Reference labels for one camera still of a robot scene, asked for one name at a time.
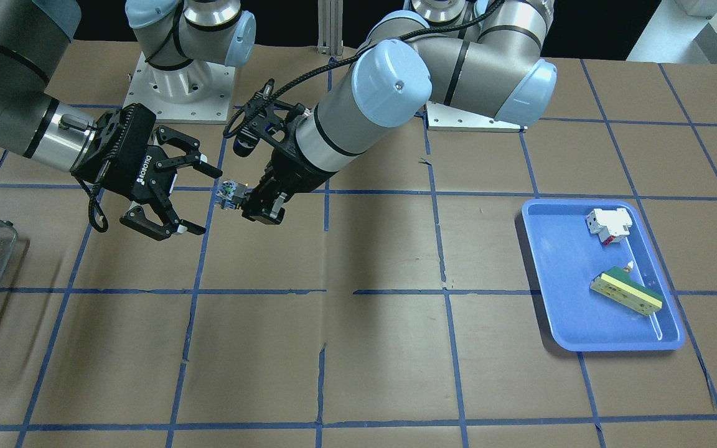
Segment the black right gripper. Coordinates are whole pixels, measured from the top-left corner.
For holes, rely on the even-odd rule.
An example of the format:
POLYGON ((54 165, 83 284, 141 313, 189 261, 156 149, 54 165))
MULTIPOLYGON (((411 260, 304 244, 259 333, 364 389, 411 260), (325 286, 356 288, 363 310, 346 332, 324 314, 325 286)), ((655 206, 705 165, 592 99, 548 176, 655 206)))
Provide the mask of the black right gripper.
POLYGON ((72 175, 134 201, 119 222, 149 238, 162 241, 185 232, 204 235, 206 227, 180 218, 171 204, 174 169, 191 167, 211 179, 221 178, 223 172, 205 161, 198 139, 161 125, 154 131, 159 145, 170 144, 184 153, 168 158, 161 147, 150 145, 155 124, 156 114, 142 104, 103 114, 91 147, 72 175), (151 179, 158 187, 150 187, 151 179), (161 222, 148 218, 148 207, 161 222))

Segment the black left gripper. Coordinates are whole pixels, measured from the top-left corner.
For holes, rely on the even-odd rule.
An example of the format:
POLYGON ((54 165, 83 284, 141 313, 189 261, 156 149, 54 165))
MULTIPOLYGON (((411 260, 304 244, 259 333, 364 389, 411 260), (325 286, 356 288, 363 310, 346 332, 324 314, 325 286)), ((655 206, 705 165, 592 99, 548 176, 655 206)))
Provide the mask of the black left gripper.
POLYGON ((247 193, 242 202, 242 217, 252 222, 277 226, 284 219, 284 204, 296 193, 316 189, 316 167, 302 154, 296 140, 299 125, 311 113, 304 106, 284 106, 287 114, 277 116, 273 106, 246 106, 247 113, 256 113, 243 121, 241 156, 251 154, 263 140, 272 148, 271 159, 259 184, 247 193))

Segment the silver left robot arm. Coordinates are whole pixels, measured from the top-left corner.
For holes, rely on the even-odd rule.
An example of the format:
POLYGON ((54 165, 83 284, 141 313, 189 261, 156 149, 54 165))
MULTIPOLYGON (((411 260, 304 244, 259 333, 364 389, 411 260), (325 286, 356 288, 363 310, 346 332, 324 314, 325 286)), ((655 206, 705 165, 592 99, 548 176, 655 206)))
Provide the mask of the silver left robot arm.
POLYGON ((429 101, 535 124, 557 80, 541 58, 554 15, 552 1, 409 1, 371 29, 355 56, 279 89, 268 80, 225 136, 242 157, 264 140, 271 159, 253 190, 237 187, 222 206, 280 224, 285 202, 316 190, 429 101))

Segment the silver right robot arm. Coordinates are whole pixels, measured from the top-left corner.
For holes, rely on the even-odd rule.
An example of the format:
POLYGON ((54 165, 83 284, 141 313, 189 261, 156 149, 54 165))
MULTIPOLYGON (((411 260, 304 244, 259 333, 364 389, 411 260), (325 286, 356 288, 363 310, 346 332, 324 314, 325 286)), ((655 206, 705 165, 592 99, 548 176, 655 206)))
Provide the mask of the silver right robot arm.
POLYGON ((157 125, 168 105, 194 104, 220 93, 214 65, 250 59, 256 18, 239 1, 128 1, 128 25, 141 45, 157 107, 134 102, 91 118, 45 91, 82 22, 77 1, 0 1, 0 148, 68 172, 88 195, 88 219, 108 229, 97 201, 107 190, 131 205, 125 226, 157 241, 206 229, 171 204, 177 171, 219 178, 199 140, 157 125))

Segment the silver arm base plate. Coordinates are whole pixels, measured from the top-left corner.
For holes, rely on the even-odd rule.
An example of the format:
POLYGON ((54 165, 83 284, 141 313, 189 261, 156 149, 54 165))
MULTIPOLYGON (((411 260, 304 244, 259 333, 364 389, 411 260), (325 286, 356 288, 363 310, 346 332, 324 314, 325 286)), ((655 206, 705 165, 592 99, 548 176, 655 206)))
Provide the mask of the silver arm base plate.
POLYGON ((510 124, 470 111, 427 102, 428 127, 435 131, 477 131, 478 133, 525 133, 527 126, 510 124))
POLYGON ((139 54, 123 107, 142 104, 158 124, 225 124, 232 110, 236 68, 194 60, 162 71, 139 54))

